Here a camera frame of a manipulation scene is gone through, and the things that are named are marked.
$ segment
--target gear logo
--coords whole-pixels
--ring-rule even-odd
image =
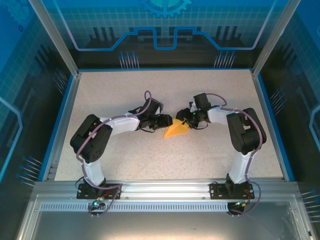
[[[174,17],[180,14],[181,10],[186,10],[187,5],[191,4],[191,0],[140,0],[145,10],[149,10],[150,14],[155,14],[158,18],[168,15]]]
[[[30,13],[28,0],[0,0],[0,6],[7,7],[11,16],[19,25],[27,20]]]

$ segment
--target yellow cone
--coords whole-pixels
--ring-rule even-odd
[[[188,125],[183,124],[182,121],[175,118],[172,121],[172,125],[166,128],[163,138],[166,139],[169,137],[185,134],[187,131]]]

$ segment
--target speckled work surface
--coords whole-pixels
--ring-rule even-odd
[[[144,92],[164,104],[175,117],[200,93],[222,95],[229,108],[254,108],[267,134],[250,169],[251,177],[282,177],[276,152],[249,70],[170,70],[85,72],[81,76],[56,173],[56,181],[74,181],[82,174],[70,139],[89,114],[114,117],[143,105]],[[212,105],[221,101],[208,96]],[[113,136],[101,157],[107,180],[225,178],[235,150],[227,126],[211,123],[205,130],[163,139],[165,129]]]

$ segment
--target yellow object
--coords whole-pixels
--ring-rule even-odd
[[[163,138],[166,139],[169,137],[185,134],[187,131],[188,124],[183,124],[183,121],[174,118],[172,121],[172,125],[166,128]]]

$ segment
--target robotic arm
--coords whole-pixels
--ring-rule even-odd
[[[89,188],[91,188],[93,192],[96,192],[98,197],[103,191],[99,191],[99,189],[95,187],[106,186],[106,180],[101,169],[100,157],[104,153],[110,137],[128,131],[143,130],[146,127],[155,131],[172,125],[171,116],[161,114],[163,104],[153,98],[150,104],[149,101],[150,99],[148,98],[143,106],[128,111],[125,117],[114,118],[108,121],[98,129],[82,149],[79,157],[83,160],[84,171],[87,176],[87,180],[85,179],[84,183],[90,185]],[[86,117],[70,141],[70,145],[73,147],[75,153],[78,152],[91,132],[107,119],[109,118],[99,118],[94,114]]]
[[[234,198],[237,195],[242,196],[244,190],[250,188],[246,178],[249,160],[254,158],[254,151],[260,144],[258,130],[246,115],[249,115],[258,125],[262,134],[262,144],[267,140],[266,133],[257,114],[253,108],[244,109],[244,113],[240,113],[236,112],[235,109],[218,105],[211,106],[206,93],[196,95],[193,98],[194,100],[189,103],[189,108],[180,110],[176,118],[188,124],[191,129],[203,129],[198,128],[199,123],[202,121],[219,123],[229,127],[231,142],[237,153],[232,169],[226,176],[224,186],[230,198]]]

